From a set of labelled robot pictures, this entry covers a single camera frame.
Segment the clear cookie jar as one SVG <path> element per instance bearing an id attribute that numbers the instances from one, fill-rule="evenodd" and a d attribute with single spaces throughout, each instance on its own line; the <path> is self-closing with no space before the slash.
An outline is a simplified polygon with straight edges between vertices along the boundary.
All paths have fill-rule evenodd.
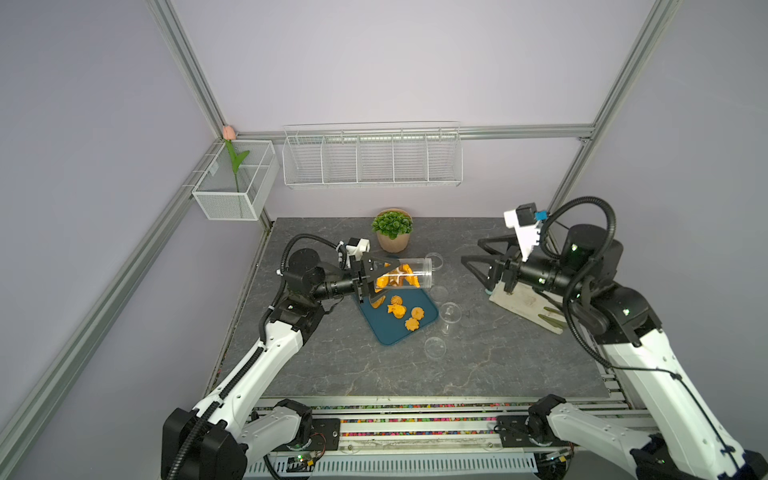
<path id="1" fill-rule="evenodd" d="M 433 272 L 439 271 L 445 265 L 443 256 L 438 252 L 429 252 L 425 258 L 430 261 Z"/>
<path id="2" fill-rule="evenodd" d="M 431 258 L 399 259 L 397 264 L 386 263 L 388 270 L 374 281 L 376 292 L 385 289 L 430 289 L 433 286 Z"/>
<path id="3" fill-rule="evenodd" d="M 451 335 L 463 318 L 463 309 L 454 302 L 445 302 L 439 308 L 440 331 L 443 335 Z"/>

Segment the clear jar lid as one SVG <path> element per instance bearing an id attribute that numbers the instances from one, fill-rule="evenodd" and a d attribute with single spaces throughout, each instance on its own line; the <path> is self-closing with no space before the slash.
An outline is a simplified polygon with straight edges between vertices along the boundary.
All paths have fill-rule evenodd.
<path id="1" fill-rule="evenodd" d="M 435 304 L 443 304 L 448 301 L 449 293 L 446 287 L 437 285 L 429 290 L 429 296 Z"/>
<path id="2" fill-rule="evenodd" d="M 424 343 L 424 351 L 430 360 L 440 360 L 447 352 L 447 345 L 442 338 L 430 337 Z"/>

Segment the clear cookie jar back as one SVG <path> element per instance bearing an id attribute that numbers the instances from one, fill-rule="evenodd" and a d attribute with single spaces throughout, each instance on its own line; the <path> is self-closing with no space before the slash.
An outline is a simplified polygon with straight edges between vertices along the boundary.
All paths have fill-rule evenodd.
<path id="1" fill-rule="evenodd" d="M 463 309 L 454 302 L 445 302 L 439 308 L 440 331 L 443 335 L 451 335 L 463 318 Z"/>

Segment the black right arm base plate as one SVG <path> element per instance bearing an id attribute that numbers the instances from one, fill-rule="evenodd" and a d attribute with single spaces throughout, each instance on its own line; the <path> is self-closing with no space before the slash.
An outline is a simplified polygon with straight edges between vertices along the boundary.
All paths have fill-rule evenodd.
<path id="1" fill-rule="evenodd" d="M 574 444 L 555 436 L 554 431 L 538 417 L 529 415 L 499 415 L 493 431 L 504 448 L 541 447 L 573 448 Z"/>

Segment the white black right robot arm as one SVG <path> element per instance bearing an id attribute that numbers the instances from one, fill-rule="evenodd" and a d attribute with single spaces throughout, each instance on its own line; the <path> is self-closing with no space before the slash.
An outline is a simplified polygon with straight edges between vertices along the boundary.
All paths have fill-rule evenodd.
<path id="1" fill-rule="evenodd" d="M 570 227 L 559 251 L 548 246 L 559 212 L 525 204 L 505 213 L 506 235 L 481 239 L 480 253 L 461 262 L 487 290 L 527 285 L 552 303 L 590 357 L 625 375 L 657 430 L 615 426 L 550 394 L 529 407 L 525 421 L 498 421 L 498 434 L 522 434 L 538 447 L 579 446 L 636 479 L 765 478 L 766 458 L 743 448 L 717 420 L 648 300 L 616 281 L 623 247 L 612 206 L 588 196 L 566 202 L 562 211 L 586 204 L 603 212 L 605 225 Z"/>

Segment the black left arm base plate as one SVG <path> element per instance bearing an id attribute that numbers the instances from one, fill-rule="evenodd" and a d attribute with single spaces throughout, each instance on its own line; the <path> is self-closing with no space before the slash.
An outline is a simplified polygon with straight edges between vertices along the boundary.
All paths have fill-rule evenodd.
<path id="1" fill-rule="evenodd" d="M 283 444 L 274 452 L 337 451 L 341 440 L 341 420 L 333 417 L 314 418 L 306 438 Z"/>

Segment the clear cookie jar front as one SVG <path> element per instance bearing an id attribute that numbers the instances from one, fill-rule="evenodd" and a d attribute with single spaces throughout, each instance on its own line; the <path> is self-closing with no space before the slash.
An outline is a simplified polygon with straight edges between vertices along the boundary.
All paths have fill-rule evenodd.
<path id="1" fill-rule="evenodd" d="M 397 264 L 386 263 L 388 270 L 374 281 L 376 292 L 385 289 L 430 289 L 433 286 L 431 258 L 399 259 Z"/>

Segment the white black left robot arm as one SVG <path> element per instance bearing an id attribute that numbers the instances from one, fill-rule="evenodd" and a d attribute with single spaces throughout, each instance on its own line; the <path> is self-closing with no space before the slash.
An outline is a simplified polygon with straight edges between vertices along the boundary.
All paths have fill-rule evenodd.
<path id="1" fill-rule="evenodd" d="M 312 410 L 291 399 L 256 417 L 253 410 L 286 363 L 329 315 L 324 304 L 346 297 L 374 300 L 378 282 L 400 265 L 377 257 L 368 243 L 334 243 L 302 233 L 289 240 L 278 269 L 278 291 L 258 321 L 258 339 L 224 380 L 193 408 L 175 409 L 162 429 L 163 479 L 241 479 L 250 461 L 285 446 L 312 442 Z"/>

